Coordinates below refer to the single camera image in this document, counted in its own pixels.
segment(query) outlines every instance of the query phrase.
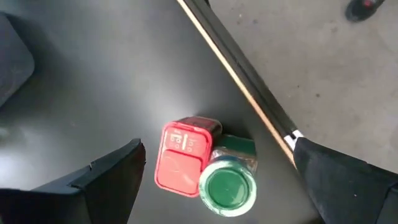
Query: shoe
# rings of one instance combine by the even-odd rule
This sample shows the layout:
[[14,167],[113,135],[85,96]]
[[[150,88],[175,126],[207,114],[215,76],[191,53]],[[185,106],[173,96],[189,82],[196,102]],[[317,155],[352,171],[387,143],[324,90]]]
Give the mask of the shoe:
[[346,18],[351,22],[361,22],[371,17],[384,0],[351,0],[346,9]]

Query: green lid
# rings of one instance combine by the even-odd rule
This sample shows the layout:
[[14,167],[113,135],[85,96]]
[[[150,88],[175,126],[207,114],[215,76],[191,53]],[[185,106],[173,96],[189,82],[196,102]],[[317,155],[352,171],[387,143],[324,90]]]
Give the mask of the green lid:
[[246,179],[230,168],[215,170],[207,179],[208,194],[224,208],[238,208],[246,202],[249,186]]
[[211,163],[200,176],[199,190],[203,203],[226,217],[246,213],[256,200],[256,182],[237,161]]

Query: dark object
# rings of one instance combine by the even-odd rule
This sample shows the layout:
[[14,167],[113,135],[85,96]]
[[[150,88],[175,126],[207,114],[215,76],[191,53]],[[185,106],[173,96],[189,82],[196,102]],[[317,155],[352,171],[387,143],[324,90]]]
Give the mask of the dark object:
[[384,0],[351,0],[346,8],[346,18],[351,22],[361,22],[371,17]]
[[328,224],[397,223],[398,175],[299,138],[294,161]]
[[140,139],[32,191],[0,190],[0,223],[127,223],[145,164]]
[[30,77],[33,57],[0,13],[0,106]]

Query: gray floor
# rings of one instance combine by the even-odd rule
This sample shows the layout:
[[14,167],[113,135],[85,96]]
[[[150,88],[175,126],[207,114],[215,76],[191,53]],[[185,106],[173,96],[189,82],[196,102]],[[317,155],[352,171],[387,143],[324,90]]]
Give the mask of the gray floor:
[[348,0],[212,0],[304,135],[398,172],[398,1],[361,24]]

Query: wooden edge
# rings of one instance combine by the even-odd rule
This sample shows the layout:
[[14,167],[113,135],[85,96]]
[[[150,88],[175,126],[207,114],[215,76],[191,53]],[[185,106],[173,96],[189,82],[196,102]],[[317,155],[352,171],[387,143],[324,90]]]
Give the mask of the wooden edge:
[[290,162],[293,164],[295,167],[294,163],[294,158],[293,158],[293,152],[290,150],[290,147],[286,144],[284,141],[283,137],[278,133],[274,125],[271,123],[270,119],[267,117],[265,112],[261,109],[261,107],[258,105],[252,94],[250,94],[249,90],[245,87],[244,83],[240,80],[236,72],[233,70],[232,66],[228,63],[228,61],[225,59],[224,55],[221,53],[221,50],[217,47],[213,39],[211,39],[210,35],[207,33],[205,28],[200,24],[199,20],[197,17],[193,14],[191,9],[188,7],[187,3],[185,3],[184,0],[177,0],[178,3],[181,5],[182,9],[185,11],[187,16],[191,19],[195,27],[198,29],[199,33],[203,36],[203,38],[206,40],[207,44],[210,46],[210,48],[214,51],[220,62],[224,65],[225,69],[228,71],[229,75],[231,75],[231,78],[235,81],[239,89],[242,91],[243,95],[246,97],[246,99],[249,101],[251,106],[254,108],[256,113],[260,116],[264,124],[267,126],[268,130],[271,132],[272,136],[275,138],[279,146],[282,148],[283,152],[286,154],[286,156],[289,158]]

